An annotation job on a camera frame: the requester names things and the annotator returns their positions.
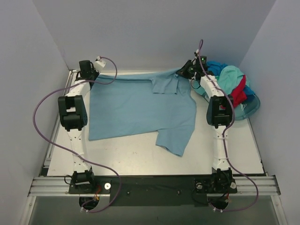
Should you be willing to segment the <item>light blue printed t-shirt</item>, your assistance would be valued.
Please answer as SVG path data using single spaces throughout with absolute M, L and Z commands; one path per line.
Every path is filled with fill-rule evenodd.
M 175 69 L 100 75 L 90 91 L 89 140 L 157 132 L 156 145 L 182 156 L 195 129 L 196 103 Z

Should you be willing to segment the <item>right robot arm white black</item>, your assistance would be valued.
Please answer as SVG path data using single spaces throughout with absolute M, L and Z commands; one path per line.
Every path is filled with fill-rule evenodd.
M 236 183 L 233 179 L 231 166 L 228 163 L 228 128 L 234 121 L 233 100 L 217 84 L 213 74 L 209 74 L 206 64 L 207 57 L 196 55 L 188 60 L 176 74 L 196 81 L 203 88 L 209 106 L 206 113 L 207 123 L 213 129 L 213 163 L 212 175 L 206 186 L 210 193 L 235 193 Z

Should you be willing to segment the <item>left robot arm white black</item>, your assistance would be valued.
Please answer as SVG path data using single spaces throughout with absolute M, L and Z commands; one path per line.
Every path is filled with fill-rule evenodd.
M 68 94 L 58 98 L 60 123 L 66 129 L 71 143 L 73 155 L 73 174 L 70 186 L 78 191 L 92 193 L 97 186 L 92 166 L 84 158 L 87 157 L 85 127 L 88 124 L 84 97 L 90 92 L 99 73 L 92 62 L 79 62 L 80 71 L 75 78 L 75 87 Z

